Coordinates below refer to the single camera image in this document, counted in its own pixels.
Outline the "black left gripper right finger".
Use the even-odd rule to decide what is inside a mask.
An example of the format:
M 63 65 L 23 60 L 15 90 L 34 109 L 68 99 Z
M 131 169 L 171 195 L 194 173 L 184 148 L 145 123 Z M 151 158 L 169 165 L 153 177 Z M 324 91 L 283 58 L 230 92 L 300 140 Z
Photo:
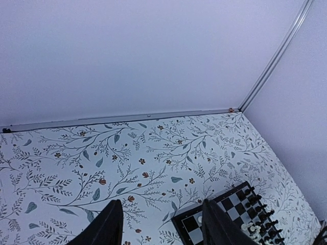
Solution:
M 255 245 L 250 237 L 236 226 L 214 200 L 205 199 L 202 205 L 203 244 Z

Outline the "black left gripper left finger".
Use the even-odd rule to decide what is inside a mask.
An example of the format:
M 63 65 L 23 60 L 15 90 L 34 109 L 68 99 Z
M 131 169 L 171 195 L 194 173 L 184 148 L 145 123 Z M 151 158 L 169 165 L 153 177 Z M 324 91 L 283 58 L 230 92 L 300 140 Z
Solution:
M 123 207 L 120 200 L 112 200 L 100 214 L 68 245 L 122 244 Z

